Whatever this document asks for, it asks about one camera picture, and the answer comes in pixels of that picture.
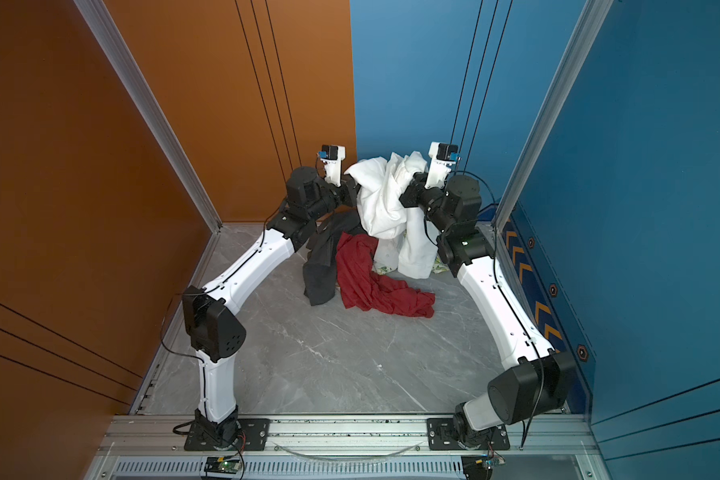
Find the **white cloth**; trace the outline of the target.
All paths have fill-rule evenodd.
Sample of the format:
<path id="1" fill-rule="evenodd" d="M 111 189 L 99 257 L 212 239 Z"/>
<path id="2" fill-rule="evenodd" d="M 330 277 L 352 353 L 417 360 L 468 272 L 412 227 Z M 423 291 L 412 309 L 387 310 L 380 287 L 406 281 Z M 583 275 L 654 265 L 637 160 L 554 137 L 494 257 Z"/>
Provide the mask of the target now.
<path id="1" fill-rule="evenodd" d="M 427 161 L 420 152 L 389 159 L 375 157 L 357 162 L 347 169 L 360 186 L 357 210 L 363 229 L 378 240 L 373 268 L 379 274 L 397 271 L 412 279 L 426 279 L 437 256 L 433 244 L 437 231 L 417 207 L 400 201 L 416 173 Z"/>

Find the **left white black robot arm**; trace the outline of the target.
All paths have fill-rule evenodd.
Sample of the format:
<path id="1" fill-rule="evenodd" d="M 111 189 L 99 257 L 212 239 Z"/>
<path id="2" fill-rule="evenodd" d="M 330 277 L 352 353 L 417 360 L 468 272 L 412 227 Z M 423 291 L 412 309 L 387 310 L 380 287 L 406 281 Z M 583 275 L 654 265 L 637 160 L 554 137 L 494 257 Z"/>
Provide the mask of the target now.
<path id="1" fill-rule="evenodd" d="M 189 423 L 185 450 L 242 448 L 234 375 L 247 331 L 237 314 L 263 280 L 316 232 L 318 220 L 341 206 L 354 207 L 358 192 L 357 182 L 347 174 L 322 176 L 314 167 L 297 168 L 258 240 L 205 286 L 184 291 L 185 330 L 200 371 L 200 401 Z"/>

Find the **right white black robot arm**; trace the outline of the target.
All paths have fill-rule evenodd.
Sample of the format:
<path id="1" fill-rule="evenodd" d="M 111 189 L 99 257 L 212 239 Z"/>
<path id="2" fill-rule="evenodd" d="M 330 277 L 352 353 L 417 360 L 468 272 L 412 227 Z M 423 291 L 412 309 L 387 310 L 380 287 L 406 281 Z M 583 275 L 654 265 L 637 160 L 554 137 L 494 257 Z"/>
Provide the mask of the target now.
<path id="1" fill-rule="evenodd" d="M 419 208 L 426 224 L 437 229 L 438 255 L 477 305 L 504 368 L 485 393 L 456 407 L 456 440 L 467 449 L 485 448 L 505 426 L 529 425 L 536 415 L 563 407 L 576 362 L 542 335 L 506 281 L 498 238 L 486 237 L 478 227 L 478 181 L 457 175 L 442 187 L 430 187 L 426 174 L 417 173 L 400 202 Z"/>

